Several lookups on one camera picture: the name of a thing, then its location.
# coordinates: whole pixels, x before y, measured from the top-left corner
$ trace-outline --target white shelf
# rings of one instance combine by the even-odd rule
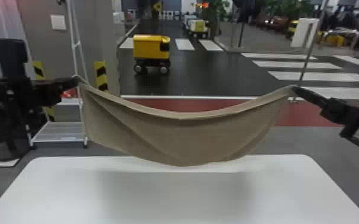
[[[83,142],[84,136],[82,122],[48,122],[32,142]]]
[[[57,105],[79,105],[80,102],[81,100],[78,98],[62,98]]]

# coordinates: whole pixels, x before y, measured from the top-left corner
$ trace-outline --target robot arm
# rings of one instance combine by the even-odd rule
[[[341,130],[341,138],[347,139],[349,142],[359,146],[359,107],[348,105],[345,101],[336,98],[325,98],[313,91],[294,87],[293,91],[299,97],[319,106],[322,111],[320,115],[325,119],[344,125]]]

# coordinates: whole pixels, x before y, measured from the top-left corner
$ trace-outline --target yellow sign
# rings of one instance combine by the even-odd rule
[[[153,5],[154,10],[161,12],[162,11],[162,2],[158,2]]]

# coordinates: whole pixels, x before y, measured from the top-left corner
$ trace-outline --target towel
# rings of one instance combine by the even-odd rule
[[[292,86],[199,113],[158,110],[80,84],[89,140],[158,163],[195,166],[252,152],[293,96]]]

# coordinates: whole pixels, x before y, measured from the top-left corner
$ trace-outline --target pedestrian crossing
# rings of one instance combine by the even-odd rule
[[[295,84],[299,80],[306,58],[306,55],[296,54],[244,53],[242,56],[252,59],[254,64],[266,69],[270,75],[289,84]],[[359,65],[359,59],[350,56],[335,57]],[[332,63],[318,62],[318,58],[315,57],[311,59],[313,61],[308,63],[307,72],[303,78],[305,88],[328,98],[359,99],[359,88],[355,87],[356,83],[359,83],[358,73],[346,73],[343,72],[342,67]]]
[[[179,51],[195,51],[197,49],[194,44],[198,44],[197,42],[191,42],[189,39],[185,38],[175,38],[174,39],[177,50]],[[210,40],[199,40],[201,46],[206,51],[212,52],[222,52],[224,51],[221,47],[219,47],[214,41]],[[133,49],[134,48],[134,38],[127,38],[119,47],[120,49]]]
[[[192,43],[188,39],[176,39],[175,44],[180,51],[194,51]]]
[[[253,63],[257,64],[260,67],[275,67],[275,68],[293,68],[293,69],[301,69],[304,67],[304,62],[294,62],[294,61],[253,61]],[[336,65],[331,63],[323,63],[323,62],[309,62],[308,69],[341,69]]]
[[[269,71],[278,80],[299,80],[299,71]],[[359,82],[357,73],[305,72],[306,81]]]

